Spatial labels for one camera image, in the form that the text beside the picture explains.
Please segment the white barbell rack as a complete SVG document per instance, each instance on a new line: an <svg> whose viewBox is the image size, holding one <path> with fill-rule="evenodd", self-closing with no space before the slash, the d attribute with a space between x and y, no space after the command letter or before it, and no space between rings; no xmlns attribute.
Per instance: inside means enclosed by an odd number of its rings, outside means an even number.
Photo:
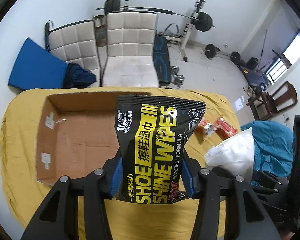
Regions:
<svg viewBox="0 0 300 240"><path fill-rule="evenodd" d="M198 18L199 12L202 9L202 7L204 6L204 4L205 4L204 0L197 0L195 2L194 10L190 16L190 19L185 24L185 27L183 28L183 31L181 34L179 34L179 27L176 23L169 24L165 28L164 32L161 33L162 35L164 35L166 37L166 40L168 42L173 42L178 46L181 57L182 57L183 61L185 61L185 62L187 62L187 59L188 59L186 52L185 52L185 47L189 41L191 31L194 28L194 22L195 22L195 20L192 20L192 18ZM177 28L176 34L168 32L169 27L171 27L173 25L175 25Z"/></svg>

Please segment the orange panda snack bag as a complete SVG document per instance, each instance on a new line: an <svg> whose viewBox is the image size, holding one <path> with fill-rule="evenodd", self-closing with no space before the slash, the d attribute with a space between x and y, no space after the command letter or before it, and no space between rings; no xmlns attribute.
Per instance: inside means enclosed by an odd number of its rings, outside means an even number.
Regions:
<svg viewBox="0 0 300 240"><path fill-rule="evenodd" d="M196 127L196 131L203 137L210 136L216 130L215 125L207 118L202 118Z"/></svg>

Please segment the white soft plastic bag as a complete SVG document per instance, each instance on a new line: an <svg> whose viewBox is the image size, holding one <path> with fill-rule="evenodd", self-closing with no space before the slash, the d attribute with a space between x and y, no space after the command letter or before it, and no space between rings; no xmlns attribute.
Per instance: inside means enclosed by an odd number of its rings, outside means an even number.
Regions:
<svg viewBox="0 0 300 240"><path fill-rule="evenodd" d="M253 176L255 143L252 128L214 146L205 154L205 167L220 167L234 176L240 175L250 182Z"/></svg>

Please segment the brown wooden chair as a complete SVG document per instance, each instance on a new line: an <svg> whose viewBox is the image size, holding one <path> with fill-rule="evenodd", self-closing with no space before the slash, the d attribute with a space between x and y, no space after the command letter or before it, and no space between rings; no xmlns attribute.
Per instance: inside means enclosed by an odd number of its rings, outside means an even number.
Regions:
<svg viewBox="0 0 300 240"><path fill-rule="evenodd" d="M295 87L285 81L275 92L259 92L254 98L248 100L256 121L266 121L285 111L293 108L298 103L298 96Z"/></svg>

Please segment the teal blue fabric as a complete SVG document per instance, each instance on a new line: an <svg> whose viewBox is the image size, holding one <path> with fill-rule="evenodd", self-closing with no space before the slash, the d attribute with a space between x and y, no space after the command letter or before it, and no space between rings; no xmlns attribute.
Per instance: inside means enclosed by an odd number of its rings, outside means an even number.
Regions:
<svg viewBox="0 0 300 240"><path fill-rule="evenodd" d="M274 121L252 121L241 126L242 131L249 128L255 143L253 170L287 178L293 164L293 132Z"/></svg>

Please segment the dumbbell pair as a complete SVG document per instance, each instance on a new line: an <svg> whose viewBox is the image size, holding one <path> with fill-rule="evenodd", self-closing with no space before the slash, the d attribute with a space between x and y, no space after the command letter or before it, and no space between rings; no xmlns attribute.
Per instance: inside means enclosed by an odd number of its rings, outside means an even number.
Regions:
<svg viewBox="0 0 300 240"><path fill-rule="evenodd" d="M171 66L171 75L173 77L172 83L180 88L184 84L185 77L179 74L179 70L179 67Z"/></svg>

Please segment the white padded chair left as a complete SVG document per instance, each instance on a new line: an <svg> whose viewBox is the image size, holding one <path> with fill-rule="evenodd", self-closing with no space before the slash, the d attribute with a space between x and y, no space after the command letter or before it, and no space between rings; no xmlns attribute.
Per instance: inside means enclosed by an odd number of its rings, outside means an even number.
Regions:
<svg viewBox="0 0 300 240"><path fill-rule="evenodd" d="M96 76L93 87L101 85L101 64L95 23L83 20L50 30L45 28L46 49L65 63L76 63Z"/></svg>

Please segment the cardboard milk box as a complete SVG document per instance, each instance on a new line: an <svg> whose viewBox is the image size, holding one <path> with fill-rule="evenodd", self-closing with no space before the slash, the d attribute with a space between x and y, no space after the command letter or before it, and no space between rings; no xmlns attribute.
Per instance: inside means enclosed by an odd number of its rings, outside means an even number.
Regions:
<svg viewBox="0 0 300 240"><path fill-rule="evenodd" d="M124 91L53 94L42 107L36 147L37 180L54 185L101 168L119 149L116 102Z"/></svg>

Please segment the dark navy cloth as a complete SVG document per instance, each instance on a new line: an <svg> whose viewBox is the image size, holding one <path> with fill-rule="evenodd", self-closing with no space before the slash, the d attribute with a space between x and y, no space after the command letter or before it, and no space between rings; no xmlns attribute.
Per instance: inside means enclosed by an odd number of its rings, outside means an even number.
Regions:
<svg viewBox="0 0 300 240"><path fill-rule="evenodd" d="M69 63L66 68L63 89L87 88L97 81L96 75L79 64Z"/></svg>

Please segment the white padded chair right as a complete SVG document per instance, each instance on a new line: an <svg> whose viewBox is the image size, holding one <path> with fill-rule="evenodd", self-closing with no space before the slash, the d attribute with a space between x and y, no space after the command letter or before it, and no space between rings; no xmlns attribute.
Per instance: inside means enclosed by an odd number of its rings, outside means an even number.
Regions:
<svg viewBox="0 0 300 240"><path fill-rule="evenodd" d="M118 11L107 15L107 60L104 87L159 87L153 63L158 15Z"/></svg>

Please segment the black shoe shine wipes pack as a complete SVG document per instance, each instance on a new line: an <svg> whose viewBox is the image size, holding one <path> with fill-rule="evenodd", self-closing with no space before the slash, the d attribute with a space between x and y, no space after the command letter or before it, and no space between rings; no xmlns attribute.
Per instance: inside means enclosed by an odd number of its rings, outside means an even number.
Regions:
<svg viewBox="0 0 300 240"><path fill-rule="evenodd" d="M184 162L184 147L205 110L202 101L118 96L115 131L122 159L118 200L173 204L194 196L193 176Z"/></svg>

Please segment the red patterned snack bag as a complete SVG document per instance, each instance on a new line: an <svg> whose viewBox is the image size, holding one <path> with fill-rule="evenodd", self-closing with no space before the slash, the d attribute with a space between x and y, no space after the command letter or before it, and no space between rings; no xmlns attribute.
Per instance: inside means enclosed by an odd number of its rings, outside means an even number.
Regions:
<svg viewBox="0 0 300 240"><path fill-rule="evenodd" d="M233 137L237 134L237 129L235 129L233 126L231 126L225 119L218 118L214 125L213 125L214 131L224 140Z"/></svg>

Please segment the barbell on rack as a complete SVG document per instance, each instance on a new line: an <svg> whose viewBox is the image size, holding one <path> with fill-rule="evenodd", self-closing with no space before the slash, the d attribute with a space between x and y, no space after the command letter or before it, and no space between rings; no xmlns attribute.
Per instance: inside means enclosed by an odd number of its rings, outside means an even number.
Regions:
<svg viewBox="0 0 300 240"><path fill-rule="evenodd" d="M161 8L137 7L137 6L128 6L128 5L121 6L121 0L106 0L103 7L96 8L95 10L103 10L105 15L107 15L110 12L128 10L128 9L158 12L167 15L177 15L180 17L190 19L191 24L194 25L196 30L201 32L206 32L209 31L211 28L215 28L215 25L213 24L212 17L209 14L201 11L204 4L205 4L204 0L197 0L194 5L194 10L191 16L179 14L177 12L167 10L167 9L161 9Z"/></svg>

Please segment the yellow table cloth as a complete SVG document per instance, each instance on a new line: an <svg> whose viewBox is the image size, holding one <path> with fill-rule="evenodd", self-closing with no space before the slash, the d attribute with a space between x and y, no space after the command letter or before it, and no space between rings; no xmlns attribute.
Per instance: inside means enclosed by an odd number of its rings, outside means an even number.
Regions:
<svg viewBox="0 0 300 240"><path fill-rule="evenodd" d="M223 117L234 128L240 125L226 97L196 90L147 88L157 96L203 101L205 117ZM0 130L2 189L16 220L26 227L50 187L36 175L36 136L47 96L61 89L32 89L20 93L8 105ZM138 205L107 200L106 211L113 239L189 239L198 208L197 200L172 205Z"/></svg>

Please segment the floor barbell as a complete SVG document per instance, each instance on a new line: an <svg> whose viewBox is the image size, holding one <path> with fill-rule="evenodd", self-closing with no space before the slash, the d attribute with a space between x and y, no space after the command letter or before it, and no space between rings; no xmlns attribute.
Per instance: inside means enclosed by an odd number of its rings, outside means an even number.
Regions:
<svg viewBox="0 0 300 240"><path fill-rule="evenodd" d="M234 64L238 64L241 61L241 55L239 52L234 51L231 54L225 53L225 52L222 52L219 48L217 48L214 44L211 44L211 43L207 44L205 46L205 48L203 49L203 51L204 51L204 55L208 59L213 59L217 56L224 56L224 57L228 57Z"/></svg>

